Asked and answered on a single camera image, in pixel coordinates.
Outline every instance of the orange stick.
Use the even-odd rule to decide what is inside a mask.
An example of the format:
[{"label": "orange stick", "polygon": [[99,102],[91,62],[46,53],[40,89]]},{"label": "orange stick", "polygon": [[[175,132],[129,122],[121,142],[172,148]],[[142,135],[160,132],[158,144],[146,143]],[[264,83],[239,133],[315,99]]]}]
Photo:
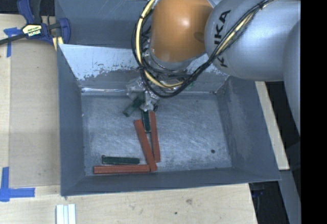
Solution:
[{"label": "orange stick", "polygon": [[136,133],[137,133],[139,142],[142,147],[142,151],[143,151],[145,160],[147,161],[148,165],[150,166],[150,171],[156,171],[157,165],[155,163],[155,160],[154,160],[154,157],[152,154],[152,150],[150,147],[150,143],[149,143],[147,135],[145,133],[142,120],[135,120],[134,126],[136,129]]},{"label": "orange stick", "polygon": [[145,173],[150,172],[149,165],[112,165],[94,166],[94,174]]},{"label": "orange stick", "polygon": [[158,131],[157,131],[157,122],[155,119],[155,113],[153,111],[149,112],[150,116],[150,126],[151,126],[151,142],[152,142],[152,150],[155,162],[160,162],[160,147],[159,147],[159,139],[158,139]]}]

